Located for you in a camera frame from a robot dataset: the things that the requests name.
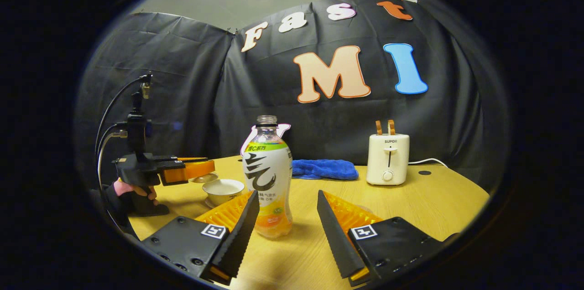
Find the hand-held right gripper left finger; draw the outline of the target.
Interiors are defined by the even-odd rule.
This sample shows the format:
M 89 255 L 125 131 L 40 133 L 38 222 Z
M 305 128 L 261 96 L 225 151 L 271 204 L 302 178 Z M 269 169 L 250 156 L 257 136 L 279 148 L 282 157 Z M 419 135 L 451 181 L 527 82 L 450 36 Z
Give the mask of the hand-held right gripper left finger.
M 238 275 L 258 213 L 257 191 L 250 191 L 196 219 L 176 217 L 142 244 L 192 277 L 229 285 Z

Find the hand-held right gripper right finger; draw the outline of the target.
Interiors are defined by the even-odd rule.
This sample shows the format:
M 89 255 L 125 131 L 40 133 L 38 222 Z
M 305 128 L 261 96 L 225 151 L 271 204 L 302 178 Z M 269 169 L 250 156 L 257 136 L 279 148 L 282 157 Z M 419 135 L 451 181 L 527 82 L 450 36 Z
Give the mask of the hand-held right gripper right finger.
M 436 240 L 402 217 L 383 219 L 323 190 L 317 211 L 340 275 L 351 286 L 396 280 L 450 242 Z

